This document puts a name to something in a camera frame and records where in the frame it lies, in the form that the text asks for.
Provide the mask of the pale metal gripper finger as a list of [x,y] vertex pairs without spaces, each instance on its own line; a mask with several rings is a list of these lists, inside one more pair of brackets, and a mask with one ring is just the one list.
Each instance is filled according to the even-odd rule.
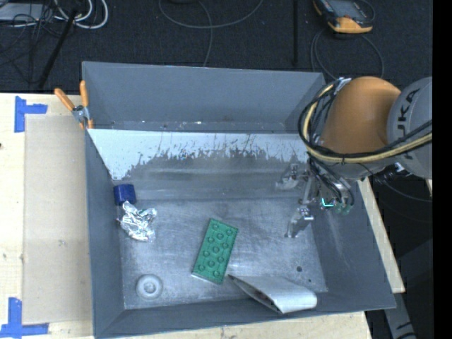
[[299,207],[287,224],[285,237],[298,237],[299,233],[304,231],[313,221],[314,216],[312,215],[311,210],[307,206]]
[[299,184],[298,179],[299,165],[297,163],[292,163],[284,171],[280,180],[275,183],[275,187],[278,190],[290,190],[294,189]]

